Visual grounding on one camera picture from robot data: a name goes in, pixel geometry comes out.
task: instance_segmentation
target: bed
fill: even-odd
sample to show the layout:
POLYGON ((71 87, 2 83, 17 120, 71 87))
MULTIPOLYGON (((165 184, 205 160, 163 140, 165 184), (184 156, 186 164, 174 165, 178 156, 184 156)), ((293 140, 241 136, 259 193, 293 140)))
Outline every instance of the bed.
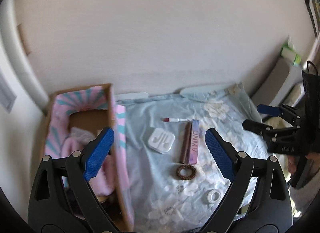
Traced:
MULTIPOLYGON (((217 91, 187 90, 118 104, 126 107, 127 169, 135 232, 191 231, 203 226, 217 208, 219 201, 207 201, 208 192, 218 189, 223 196, 230 182, 222 177, 205 145, 207 129, 216 128, 237 151, 245 151, 251 157, 266 159, 270 155, 262 138, 242 128, 245 119, 261 121, 261 116, 241 84, 217 91), (197 173, 192 180, 182 181, 175 176, 186 123, 163 122, 162 118, 167 117, 200 121, 197 173), (147 145, 157 127, 176 137, 166 154, 147 145)), ((255 183, 252 178, 242 206, 250 202, 255 183)))

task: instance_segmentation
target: robotic arm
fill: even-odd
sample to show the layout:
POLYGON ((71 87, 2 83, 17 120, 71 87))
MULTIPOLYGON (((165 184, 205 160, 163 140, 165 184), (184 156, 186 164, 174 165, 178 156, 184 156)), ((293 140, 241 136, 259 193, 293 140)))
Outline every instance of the robotic arm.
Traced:
MULTIPOLYGON (((215 129, 206 133, 206 143, 219 164, 224 177, 231 182, 219 206, 199 233, 281 233, 292 226, 288 188, 279 162, 251 158, 237 152, 225 142, 215 129), (241 207, 250 179, 257 177, 257 185, 246 216, 233 221, 241 207)), ((28 224, 37 233, 120 233, 96 199, 88 180, 98 172, 113 143, 113 132, 105 128, 95 141, 82 151, 67 158, 42 159, 33 183, 28 224), (67 176, 85 220, 74 216, 66 198, 61 176, 67 176)))
POLYGON ((288 105, 257 107, 258 112, 279 116, 292 127, 273 129, 251 120, 242 123, 245 130, 263 136, 268 152, 297 156, 297 171, 291 176, 290 184, 298 189, 303 186, 312 165, 312 161, 307 160, 305 156, 310 152, 320 153, 319 77, 318 70, 311 61, 307 62, 307 70, 302 71, 302 77, 306 95, 304 111, 288 105), (315 74, 310 73, 309 65, 313 66, 315 74))

